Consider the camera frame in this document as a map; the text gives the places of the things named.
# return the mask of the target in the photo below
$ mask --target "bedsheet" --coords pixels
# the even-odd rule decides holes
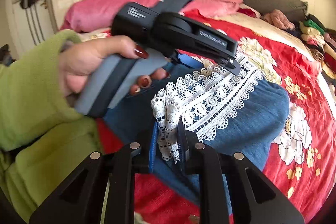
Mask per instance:
[[[325,80],[319,78],[320,67],[300,40],[262,20],[242,14],[214,20],[202,17],[197,11],[187,16],[221,29],[240,41],[252,59],[269,61],[270,53],[275,73],[270,70],[268,76],[275,77],[275,81],[279,81],[277,75],[280,77],[291,105],[286,125],[271,145],[263,172],[308,222],[333,187],[336,169],[335,104],[329,102],[328,97],[333,102],[330,91]],[[111,152],[112,142],[116,142],[108,140],[113,135],[106,128],[100,133],[104,136],[105,151]],[[176,198],[180,202],[178,208],[173,202]],[[177,197],[151,175],[136,177],[135,210],[149,223],[190,223],[188,215],[198,214],[195,205]]]

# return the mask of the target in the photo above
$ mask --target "white flower print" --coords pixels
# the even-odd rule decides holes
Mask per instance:
[[[277,63],[269,50],[265,50],[257,39],[249,37],[240,38],[238,43],[240,49],[249,57],[249,61],[261,70],[267,81],[281,85],[281,77],[273,68]]]
[[[289,165],[293,160],[297,164],[302,164],[305,160],[303,148],[307,149],[311,144],[311,131],[306,114],[302,107],[289,102],[289,115],[286,119],[283,130],[273,140],[279,145],[279,155],[281,159]]]

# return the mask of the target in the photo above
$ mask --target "white lace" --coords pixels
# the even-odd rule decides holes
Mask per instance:
[[[194,71],[176,83],[168,83],[151,101],[160,134],[157,138],[164,160],[179,160],[176,130],[182,116],[185,129],[197,133],[200,142],[213,140],[217,129],[225,129],[228,118],[237,116],[258,80],[263,79],[258,68],[237,52],[241,65],[238,76],[214,64],[201,72]]]

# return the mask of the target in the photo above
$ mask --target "green clothing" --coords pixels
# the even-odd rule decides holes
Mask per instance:
[[[300,30],[304,34],[309,34],[309,35],[321,35],[320,31],[313,28],[313,27],[306,27],[301,21],[299,21],[300,24]]]
[[[318,26],[315,22],[313,22],[311,19],[310,20],[307,20],[307,21],[304,21],[303,24],[306,26],[306,27],[313,27],[315,28],[316,30],[319,30],[321,35],[324,35],[324,30],[322,30],[322,28],[320,26]]]
[[[75,32],[61,31],[6,68],[0,66],[0,187],[19,215],[32,212],[91,152],[95,121],[69,107],[58,84],[58,55]],[[10,159],[8,151],[29,147]]]

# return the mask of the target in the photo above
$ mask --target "pink pillow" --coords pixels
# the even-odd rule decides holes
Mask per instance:
[[[159,0],[82,0],[74,3],[67,11],[61,30],[92,32],[110,27],[120,8],[127,2],[137,2],[146,7],[154,6]]]

